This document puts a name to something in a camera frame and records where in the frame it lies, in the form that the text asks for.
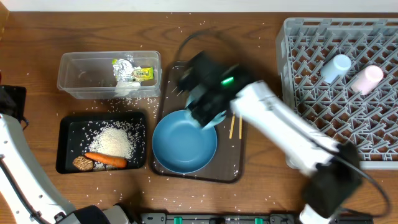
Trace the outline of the light blue rice bowl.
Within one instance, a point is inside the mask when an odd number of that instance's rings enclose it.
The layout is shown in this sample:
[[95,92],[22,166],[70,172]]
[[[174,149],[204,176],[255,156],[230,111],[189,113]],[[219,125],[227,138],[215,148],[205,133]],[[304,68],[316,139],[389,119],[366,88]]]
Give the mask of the light blue rice bowl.
[[220,124],[226,117],[226,111],[223,111],[221,113],[219,113],[218,115],[216,115],[206,126],[202,126],[197,120],[195,120],[192,116],[191,111],[188,109],[188,105],[193,101],[192,96],[190,95],[187,98],[187,101],[185,103],[185,117],[190,120],[190,122],[198,127],[198,128],[202,128],[202,129],[210,129],[214,126],[216,126],[217,124]]

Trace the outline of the yellow green wrapper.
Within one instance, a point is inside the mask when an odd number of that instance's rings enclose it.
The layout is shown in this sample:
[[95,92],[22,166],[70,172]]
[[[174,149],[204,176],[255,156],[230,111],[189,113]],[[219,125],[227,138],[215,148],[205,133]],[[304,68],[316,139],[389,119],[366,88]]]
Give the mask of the yellow green wrapper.
[[113,59],[112,65],[117,82],[143,82],[154,79],[152,67],[134,67],[130,61],[125,59]]

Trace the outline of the dark blue plate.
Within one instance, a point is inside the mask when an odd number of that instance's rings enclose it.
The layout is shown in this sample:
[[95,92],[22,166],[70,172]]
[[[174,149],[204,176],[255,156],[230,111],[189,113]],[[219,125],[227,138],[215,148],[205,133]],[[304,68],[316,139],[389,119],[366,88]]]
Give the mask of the dark blue plate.
[[202,129],[187,118],[185,110],[174,111],[160,120],[152,136],[152,151],[167,170],[188,174],[204,168],[218,146],[216,129]]

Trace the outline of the light blue plastic cup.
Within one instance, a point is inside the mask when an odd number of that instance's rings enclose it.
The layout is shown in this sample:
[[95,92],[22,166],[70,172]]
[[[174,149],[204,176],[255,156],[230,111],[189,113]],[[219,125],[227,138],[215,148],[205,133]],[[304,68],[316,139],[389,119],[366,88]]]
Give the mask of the light blue plastic cup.
[[339,54],[322,66],[320,75],[326,83],[332,83],[336,78],[345,75],[351,65],[351,59],[348,56]]

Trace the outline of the orange carrot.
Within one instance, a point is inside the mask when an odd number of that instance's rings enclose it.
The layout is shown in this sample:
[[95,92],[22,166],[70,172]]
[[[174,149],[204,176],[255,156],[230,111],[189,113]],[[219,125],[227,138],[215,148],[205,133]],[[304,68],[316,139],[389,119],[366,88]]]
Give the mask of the orange carrot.
[[85,153],[85,157],[117,168],[125,168],[127,166],[127,160],[123,157],[109,156],[95,152],[87,152]]

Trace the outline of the brown food scrap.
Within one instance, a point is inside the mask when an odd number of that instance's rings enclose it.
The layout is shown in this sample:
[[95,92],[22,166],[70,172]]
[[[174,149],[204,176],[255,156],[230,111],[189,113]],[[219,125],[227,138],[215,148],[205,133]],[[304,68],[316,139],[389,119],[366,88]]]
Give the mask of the brown food scrap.
[[78,156],[73,160],[72,164],[80,171],[91,171],[95,166],[94,162],[85,156]]

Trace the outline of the white plastic cup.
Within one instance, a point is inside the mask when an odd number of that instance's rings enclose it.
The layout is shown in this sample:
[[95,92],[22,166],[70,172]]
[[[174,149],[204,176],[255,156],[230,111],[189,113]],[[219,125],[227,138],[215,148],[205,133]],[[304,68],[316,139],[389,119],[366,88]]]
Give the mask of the white plastic cup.
[[384,78],[382,69],[376,65],[370,65],[360,71],[351,89],[355,92],[361,92],[362,95],[367,95],[377,87],[379,82]]

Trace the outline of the white paper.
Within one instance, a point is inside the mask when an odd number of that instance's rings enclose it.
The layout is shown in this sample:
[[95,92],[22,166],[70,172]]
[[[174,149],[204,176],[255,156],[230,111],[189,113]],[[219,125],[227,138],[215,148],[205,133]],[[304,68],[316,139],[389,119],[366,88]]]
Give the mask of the white paper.
[[122,98],[127,96],[131,91],[136,91],[141,87],[140,82],[117,82],[115,87],[115,97]]

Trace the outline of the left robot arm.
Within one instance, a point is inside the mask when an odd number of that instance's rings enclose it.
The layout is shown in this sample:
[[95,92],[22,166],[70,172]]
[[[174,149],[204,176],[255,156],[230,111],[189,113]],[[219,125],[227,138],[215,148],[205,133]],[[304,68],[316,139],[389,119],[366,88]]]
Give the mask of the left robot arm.
[[105,211],[95,205],[77,210],[38,163],[21,124],[6,114],[1,115],[1,194],[16,223],[131,223],[119,205]]

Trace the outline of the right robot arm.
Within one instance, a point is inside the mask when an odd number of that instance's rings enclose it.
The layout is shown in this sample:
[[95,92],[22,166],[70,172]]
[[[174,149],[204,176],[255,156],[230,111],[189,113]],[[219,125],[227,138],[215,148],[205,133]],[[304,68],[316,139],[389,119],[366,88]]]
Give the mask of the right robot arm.
[[260,130],[309,177],[298,218],[301,223],[329,223],[361,185],[356,146],[342,144],[309,125],[266,82],[255,80],[248,67],[223,65],[200,52],[185,64],[178,88],[192,97],[187,110],[201,127],[231,110]]

